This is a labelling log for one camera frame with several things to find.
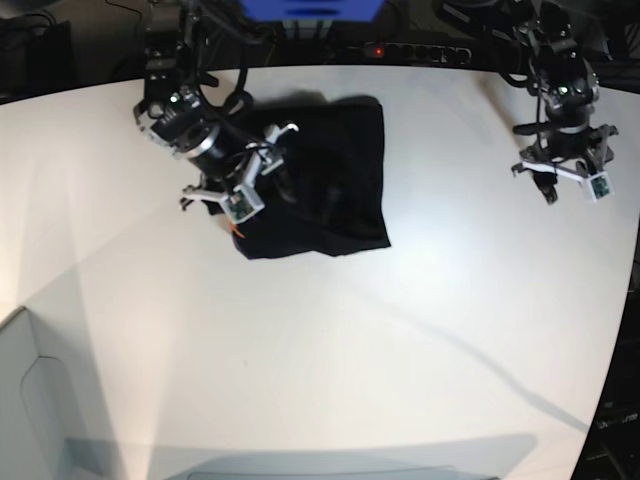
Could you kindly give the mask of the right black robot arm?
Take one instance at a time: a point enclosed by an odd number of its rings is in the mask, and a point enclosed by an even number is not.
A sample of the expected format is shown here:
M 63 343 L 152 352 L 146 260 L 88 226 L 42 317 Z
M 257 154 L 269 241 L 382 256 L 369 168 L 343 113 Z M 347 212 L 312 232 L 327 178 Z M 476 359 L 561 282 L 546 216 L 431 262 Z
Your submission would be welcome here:
M 298 126 L 269 124 L 258 133 L 243 126 L 253 109 L 253 97 L 245 88 L 247 50 L 270 37 L 267 27 L 249 23 L 237 7 L 222 1 L 152 2 L 145 32 L 144 93 L 133 115 L 143 134 L 198 170 L 198 184 L 182 191 L 181 209 L 201 201 L 238 226 L 264 210 L 257 190 L 264 177 L 272 178 L 283 200 L 294 202 L 278 142 Z M 214 105 L 204 89 L 219 85 L 208 68 L 224 39 L 239 47 L 239 72 L 231 93 Z

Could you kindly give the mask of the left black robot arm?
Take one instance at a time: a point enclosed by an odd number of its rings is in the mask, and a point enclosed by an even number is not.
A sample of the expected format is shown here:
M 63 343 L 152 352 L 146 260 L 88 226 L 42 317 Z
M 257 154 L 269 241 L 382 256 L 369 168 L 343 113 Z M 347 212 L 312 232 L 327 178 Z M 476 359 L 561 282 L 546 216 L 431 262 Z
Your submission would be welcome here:
M 612 195 L 606 165 L 614 159 L 609 140 L 614 125 L 591 125 L 599 99 L 599 79 L 572 33 L 569 14 L 542 1 L 505 1 L 514 39 L 528 55 L 526 79 L 518 85 L 536 98 L 536 118 L 513 127 L 534 142 L 519 152 L 513 175 L 527 174 L 547 204 L 558 200 L 556 185 L 565 178 L 577 183 L 591 202 Z

